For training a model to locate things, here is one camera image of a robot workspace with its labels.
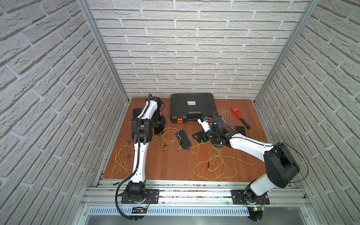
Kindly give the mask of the black smartphone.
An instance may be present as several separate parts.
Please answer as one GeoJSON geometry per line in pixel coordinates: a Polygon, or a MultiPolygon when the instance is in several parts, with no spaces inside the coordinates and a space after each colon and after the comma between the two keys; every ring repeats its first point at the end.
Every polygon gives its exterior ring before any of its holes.
{"type": "Polygon", "coordinates": [[[163,131],[164,131],[164,127],[163,126],[158,126],[154,128],[154,134],[159,136],[163,131]]]}

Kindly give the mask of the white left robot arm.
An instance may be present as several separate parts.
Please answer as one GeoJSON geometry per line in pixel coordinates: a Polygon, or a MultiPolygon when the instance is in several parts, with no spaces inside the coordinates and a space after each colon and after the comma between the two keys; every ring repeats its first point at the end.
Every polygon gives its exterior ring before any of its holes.
{"type": "Polygon", "coordinates": [[[133,172],[125,191],[129,196],[140,199],[146,198],[146,154],[153,134],[160,135],[165,129],[166,119],[160,112],[162,105],[161,98],[149,94],[144,109],[131,121],[131,137],[135,145],[135,159],[133,172]]]}

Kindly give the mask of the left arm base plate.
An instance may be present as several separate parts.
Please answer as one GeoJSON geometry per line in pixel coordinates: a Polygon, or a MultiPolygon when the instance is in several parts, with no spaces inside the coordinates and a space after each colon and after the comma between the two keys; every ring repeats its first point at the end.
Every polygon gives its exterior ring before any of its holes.
{"type": "Polygon", "coordinates": [[[159,189],[147,189],[142,194],[132,194],[129,191],[124,191],[121,199],[122,204],[158,204],[159,189]]]}

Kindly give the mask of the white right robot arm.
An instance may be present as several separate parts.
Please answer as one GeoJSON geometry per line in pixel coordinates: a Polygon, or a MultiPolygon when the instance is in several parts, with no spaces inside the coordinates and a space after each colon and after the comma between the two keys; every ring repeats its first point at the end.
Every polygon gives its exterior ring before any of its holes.
{"type": "Polygon", "coordinates": [[[199,143],[211,141],[213,148],[217,151],[211,160],[219,163],[213,169],[208,169],[216,174],[217,179],[225,178],[224,175],[226,174],[226,172],[218,173],[218,168],[224,164],[223,158],[225,157],[221,154],[221,147],[226,146],[240,150],[264,163],[265,174],[252,181],[245,189],[245,194],[248,197],[260,197],[274,188],[284,188],[300,172],[300,166],[285,143],[264,143],[235,131],[210,129],[206,132],[200,131],[194,134],[193,138],[199,143]]]}

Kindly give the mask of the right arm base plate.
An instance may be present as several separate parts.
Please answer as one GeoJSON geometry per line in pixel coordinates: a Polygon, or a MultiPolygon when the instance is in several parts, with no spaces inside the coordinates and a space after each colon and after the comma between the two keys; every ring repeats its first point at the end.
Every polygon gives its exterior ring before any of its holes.
{"type": "Polygon", "coordinates": [[[251,190],[244,190],[244,189],[235,189],[231,190],[231,197],[232,202],[235,205],[241,205],[241,204],[260,204],[260,205],[269,205],[269,197],[267,193],[257,196],[256,194],[253,194],[251,190]]]}

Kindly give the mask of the blue-edged smartphone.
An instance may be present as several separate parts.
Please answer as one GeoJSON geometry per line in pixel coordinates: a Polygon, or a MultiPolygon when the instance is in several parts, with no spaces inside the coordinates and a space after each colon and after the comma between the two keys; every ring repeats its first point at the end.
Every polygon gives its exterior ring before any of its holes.
{"type": "Polygon", "coordinates": [[[184,130],[180,130],[177,133],[177,139],[180,143],[180,147],[183,150],[189,150],[192,146],[189,137],[187,136],[186,132],[184,130]]]}

